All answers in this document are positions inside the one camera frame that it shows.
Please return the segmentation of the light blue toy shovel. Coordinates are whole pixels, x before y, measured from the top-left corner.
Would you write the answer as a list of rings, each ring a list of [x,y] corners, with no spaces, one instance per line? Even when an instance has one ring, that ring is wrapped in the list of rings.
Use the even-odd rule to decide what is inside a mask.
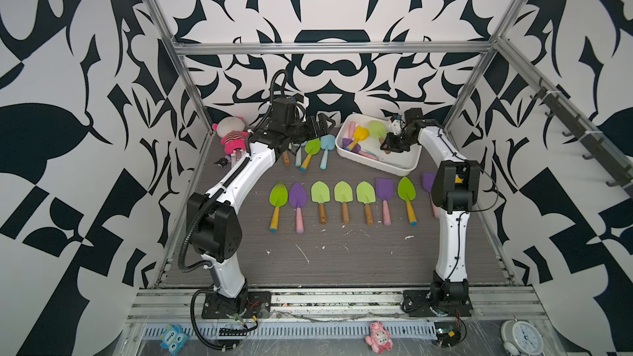
[[[329,152],[332,151],[336,147],[336,137],[333,134],[327,134],[321,137],[321,149],[323,150],[323,155],[321,158],[320,168],[322,170],[326,170]]]

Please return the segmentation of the green shovel orange handle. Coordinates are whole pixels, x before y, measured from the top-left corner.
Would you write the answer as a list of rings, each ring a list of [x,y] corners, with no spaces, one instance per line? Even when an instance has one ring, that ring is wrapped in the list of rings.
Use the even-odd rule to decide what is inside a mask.
[[[289,155],[288,155],[288,151],[284,151],[283,152],[282,158],[284,160],[285,166],[289,166],[290,165],[290,158],[289,158]]]

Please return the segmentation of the light blue round shovel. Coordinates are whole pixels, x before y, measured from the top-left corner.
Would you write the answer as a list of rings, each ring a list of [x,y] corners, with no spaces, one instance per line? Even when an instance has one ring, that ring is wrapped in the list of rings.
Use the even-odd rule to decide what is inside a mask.
[[[302,155],[302,145],[301,144],[297,144],[296,145],[296,152],[295,152],[295,166],[296,167],[300,167],[302,166],[303,163],[303,155]]]

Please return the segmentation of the yellow toy scoop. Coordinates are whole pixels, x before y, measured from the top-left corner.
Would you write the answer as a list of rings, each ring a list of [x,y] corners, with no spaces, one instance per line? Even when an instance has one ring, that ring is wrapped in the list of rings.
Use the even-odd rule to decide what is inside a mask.
[[[346,149],[348,151],[352,151],[361,141],[366,140],[366,138],[369,136],[369,130],[362,127],[362,126],[357,126],[356,129],[354,130],[354,134],[353,134],[353,140],[352,142],[346,147]]]

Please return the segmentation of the purple pointed shovel pink handle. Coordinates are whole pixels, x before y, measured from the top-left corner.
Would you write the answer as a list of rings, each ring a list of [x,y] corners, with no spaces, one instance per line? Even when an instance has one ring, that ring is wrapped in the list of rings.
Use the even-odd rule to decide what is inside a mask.
[[[430,200],[430,206],[433,212],[433,216],[436,219],[439,219],[439,211],[438,211],[438,207],[435,206],[433,199],[432,199],[432,187],[433,184],[435,182],[435,174],[432,172],[424,172],[422,174],[422,187],[423,189],[427,192],[427,194],[429,195],[429,200]]]

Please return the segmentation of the bright green shovel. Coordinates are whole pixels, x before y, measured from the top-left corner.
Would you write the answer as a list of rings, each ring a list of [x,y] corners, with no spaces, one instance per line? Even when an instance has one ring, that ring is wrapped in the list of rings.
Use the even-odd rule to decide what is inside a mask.
[[[270,231],[277,232],[280,221],[280,209],[288,203],[288,189],[283,182],[277,182],[270,192],[270,204],[275,208],[270,223]]]

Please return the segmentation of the purple round shovel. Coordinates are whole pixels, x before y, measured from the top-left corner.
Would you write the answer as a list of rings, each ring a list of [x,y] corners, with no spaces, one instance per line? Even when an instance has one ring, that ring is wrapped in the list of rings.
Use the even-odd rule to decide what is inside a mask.
[[[301,183],[295,182],[288,193],[288,202],[296,211],[296,231],[304,233],[303,207],[308,202],[308,195]]]

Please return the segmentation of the green pointed shovel yellow handle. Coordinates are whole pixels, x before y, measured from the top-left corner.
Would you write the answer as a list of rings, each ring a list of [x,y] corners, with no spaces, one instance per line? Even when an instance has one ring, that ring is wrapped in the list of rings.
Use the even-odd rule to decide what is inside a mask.
[[[418,224],[418,221],[415,216],[415,210],[413,208],[412,202],[415,200],[416,191],[415,186],[407,176],[403,176],[398,182],[397,194],[402,200],[405,201],[409,223],[410,225],[412,225],[412,227],[415,227]]]

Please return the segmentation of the purple square shovel pink handle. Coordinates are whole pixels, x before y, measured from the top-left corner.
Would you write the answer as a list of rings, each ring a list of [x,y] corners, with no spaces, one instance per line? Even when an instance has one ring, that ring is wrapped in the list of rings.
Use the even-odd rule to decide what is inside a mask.
[[[377,178],[375,181],[376,194],[382,201],[382,220],[386,226],[392,224],[392,218],[389,208],[389,200],[392,199],[395,192],[394,181],[390,178]]]

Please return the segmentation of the light green shovel wooden handle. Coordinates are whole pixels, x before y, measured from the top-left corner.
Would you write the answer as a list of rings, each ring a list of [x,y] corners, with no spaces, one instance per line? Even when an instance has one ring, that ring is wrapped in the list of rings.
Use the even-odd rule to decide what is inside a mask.
[[[356,187],[357,200],[364,205],[366,224],[374,225],[374,216],[371,205],[376,202],[376,194],[374,187],[367,181],[362,181]]]

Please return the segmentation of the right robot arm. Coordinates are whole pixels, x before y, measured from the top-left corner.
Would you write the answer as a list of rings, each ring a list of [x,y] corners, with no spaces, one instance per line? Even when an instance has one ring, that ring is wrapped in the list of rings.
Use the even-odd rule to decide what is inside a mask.
[[[414,145],[427,150],[437,165],[430,197],[438,209],[439,253],[430,304],[463,304],[468,300],[466,232],[478,198],[481,168],[461,155],[438,122],[427,120],[420,108],[391,116],[381,149],[405,153]]]

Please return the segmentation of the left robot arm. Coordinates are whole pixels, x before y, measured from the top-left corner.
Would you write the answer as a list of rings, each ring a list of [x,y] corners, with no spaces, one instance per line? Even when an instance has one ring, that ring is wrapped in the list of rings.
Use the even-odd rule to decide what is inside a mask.
[[[207,267],[214,293],[228,300],[247,291],[237,250],[242,241],[238,212],[260,178],[288,149],[330,133],[336,122],[321,113],[308,115],[301,99],[278,97],[264,119],[247,132],[246,151],[224,178],[204,194],[192,194],[186,206],[186,231],[178,252],[183,273]]]

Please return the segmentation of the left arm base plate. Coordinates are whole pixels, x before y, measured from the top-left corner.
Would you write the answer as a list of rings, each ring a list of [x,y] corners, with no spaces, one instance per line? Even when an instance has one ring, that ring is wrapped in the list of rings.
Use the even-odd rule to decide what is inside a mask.
[[[270,316],[271,292],[243,290],[236,298],[219,293],[207,293],[201,313],[203,319],[224,319],[239,315],[242,318]]]

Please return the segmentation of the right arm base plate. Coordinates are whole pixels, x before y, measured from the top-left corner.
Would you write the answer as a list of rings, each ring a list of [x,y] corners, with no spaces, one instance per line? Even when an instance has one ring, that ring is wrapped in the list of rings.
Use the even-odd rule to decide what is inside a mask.
[[[472,303],[467,293],[407,290],[403,292],[401,310],[409,317],[470,317]]]

